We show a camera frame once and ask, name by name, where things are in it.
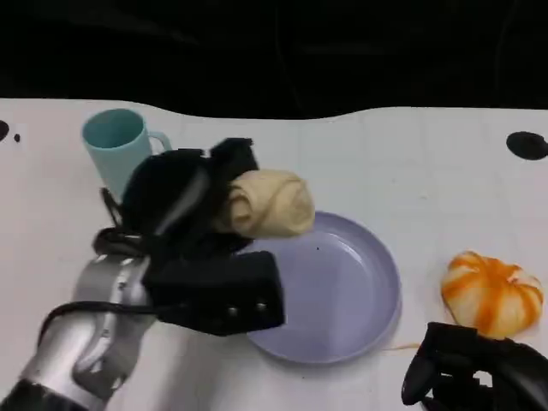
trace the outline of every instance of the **black wall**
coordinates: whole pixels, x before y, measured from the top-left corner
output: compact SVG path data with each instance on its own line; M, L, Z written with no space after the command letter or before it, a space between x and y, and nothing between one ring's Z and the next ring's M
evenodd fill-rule
M0 97L199 116L548 108L540 0L3 0Z

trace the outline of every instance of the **white table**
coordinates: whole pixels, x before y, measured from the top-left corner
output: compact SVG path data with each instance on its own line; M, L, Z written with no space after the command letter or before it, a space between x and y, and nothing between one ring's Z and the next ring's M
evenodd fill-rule
M251 137L263 167L296 171L319 209L374 231L402 278L402 318L387 347L418 343L427 321L449 319L439 278L464 249L515 261L548 286L548 158L527 162L505 145L514 131L548 135L548 112L389 108L297 122L206 119L124 102L0 100L0 119L12 128L0 143L1 396L31 356L42 318L69 298L93 235L109 223L80 127L113 107L137 110L174 146ZM519 340L548 355L547 322ZM305 367L273 360L244 337L156 324L109 409L405 409L400 388L413 355L379 351Z

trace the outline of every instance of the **orange striped pumpkin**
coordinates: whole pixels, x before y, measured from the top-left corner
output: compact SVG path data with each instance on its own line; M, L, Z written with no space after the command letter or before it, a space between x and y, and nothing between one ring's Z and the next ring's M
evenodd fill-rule
M525 330L539 319L544 299L539 280L520 266L472 251L451 261L442 296L457 324L492 338Z

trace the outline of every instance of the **black cable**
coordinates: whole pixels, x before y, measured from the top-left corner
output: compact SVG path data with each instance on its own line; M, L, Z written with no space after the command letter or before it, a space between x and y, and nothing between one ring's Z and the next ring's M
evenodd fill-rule
M299 92L295 87L291 73L289 72L288 65L286 64L285 57L283 55L281 43L281 33L280 33L280 7L279 0L274 2L274 46L276 48L276 58L280 69L282 70L283 78L289 90L291 91L291 97L293 98L293 103L296 105L297 109L301 112L302 116L306 116L304 106L299 97Z
M493 61L493 88L495 92L495 101L497 106L500 106L500 103L498 102L500 96L500 78L501 78L501 65L502 65L502 58L503 58L503 50L504 50L504 43L506 40L506 37L508 35L508 31L510 26L512 25L512 22L515 19L515 14L517 13L518 6L520 5L520 0L512 0L512 4L510 5L508 9L508 13L506 14L506 17L504 18L503 25L500 31L500 34L498 36L498 42L497 46L495 48L495 58Z
M129 306L106 301L74 301L53 309L42 322L38 337L38 345L42 342L45 332L51 323L63 315L71 313L113 313L124 315L154 315L184 307L184 304L172 304L165 307Z

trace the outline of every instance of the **purple plate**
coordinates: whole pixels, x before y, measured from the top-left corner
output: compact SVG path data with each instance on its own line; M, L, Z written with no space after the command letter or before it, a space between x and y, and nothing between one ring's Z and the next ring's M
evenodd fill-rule
M357 223L317 212L310 233L248 250L276 256L285 292L286 324L249 333L268 353L326 364L365 353L394 328L402 304L396 264Z

